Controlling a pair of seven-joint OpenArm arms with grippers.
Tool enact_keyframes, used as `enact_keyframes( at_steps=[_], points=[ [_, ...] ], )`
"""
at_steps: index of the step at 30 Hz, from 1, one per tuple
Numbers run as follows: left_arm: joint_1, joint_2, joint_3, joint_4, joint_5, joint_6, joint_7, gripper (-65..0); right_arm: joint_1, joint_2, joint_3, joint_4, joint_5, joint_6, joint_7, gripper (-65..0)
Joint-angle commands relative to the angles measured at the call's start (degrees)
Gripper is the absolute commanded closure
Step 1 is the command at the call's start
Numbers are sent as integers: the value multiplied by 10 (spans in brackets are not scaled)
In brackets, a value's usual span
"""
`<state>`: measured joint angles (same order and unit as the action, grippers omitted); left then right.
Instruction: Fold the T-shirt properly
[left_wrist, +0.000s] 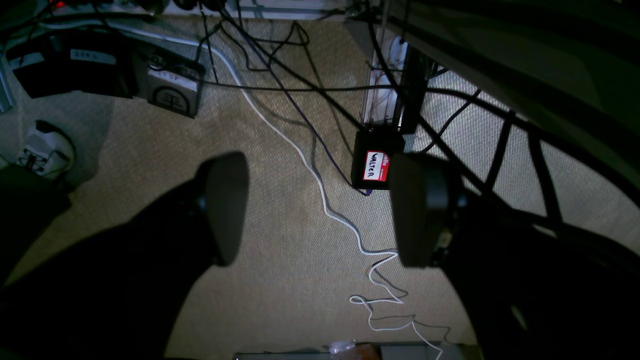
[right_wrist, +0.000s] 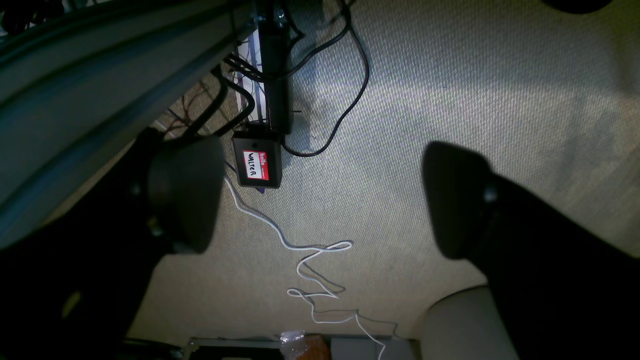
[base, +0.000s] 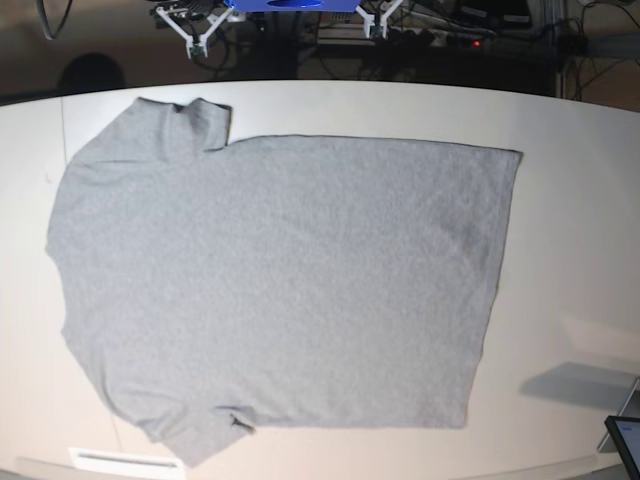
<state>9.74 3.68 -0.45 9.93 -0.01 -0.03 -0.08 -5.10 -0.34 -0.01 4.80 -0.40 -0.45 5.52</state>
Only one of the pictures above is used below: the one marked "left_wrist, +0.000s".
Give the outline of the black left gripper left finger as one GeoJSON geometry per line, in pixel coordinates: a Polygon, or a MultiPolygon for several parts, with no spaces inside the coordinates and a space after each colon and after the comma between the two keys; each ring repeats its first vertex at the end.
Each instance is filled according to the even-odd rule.
{"type": "Polygon", "coordinates": [[[162,360],[183,304],[238,255],[250,172],[241,152],[130,220],[89,235],[1,286],[1,358],[162,360]]]}

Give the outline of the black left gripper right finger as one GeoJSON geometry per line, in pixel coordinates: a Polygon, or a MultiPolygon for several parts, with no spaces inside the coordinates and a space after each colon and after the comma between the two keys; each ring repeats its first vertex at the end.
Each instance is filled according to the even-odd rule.
{"type": "Polygon", "coordinates": [[[398,255],[454,287],[485,360],[637,360],[639,256],[582,228],[492,203],[443,159],[398,153],[398,255]]]}

